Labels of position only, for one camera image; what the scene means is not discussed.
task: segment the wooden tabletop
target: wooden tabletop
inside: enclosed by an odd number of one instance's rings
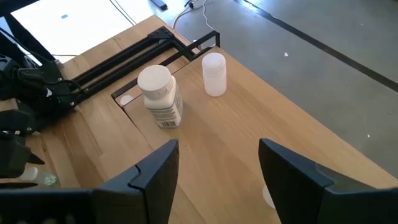
[[[76,77],[164,25],[152,16],[77,56],[65,64],[65,78]],[[262,198],[264,179],[257,155],[260,138],[270,138],[369,185],[398,184],[226,52],[219,48],[211,52],[226,57],[228,88],[221,97],[205,93],[201,58],[191,63],[180,58],[169,65],[184,100],[181,127],[159,129],[144,108],[142,96],[123,108],[111,98],[114,91],[136,78],[143,66],[29,138],[28,146],[47,162],[43,168],[56,173],[62,186],[94,187],[170,138],[177,138],[180,169],[169,223],[279,223],[275,210]],[[171,54],[172,50],[147,65]],[[13,104],[0,106],[4,109]]]

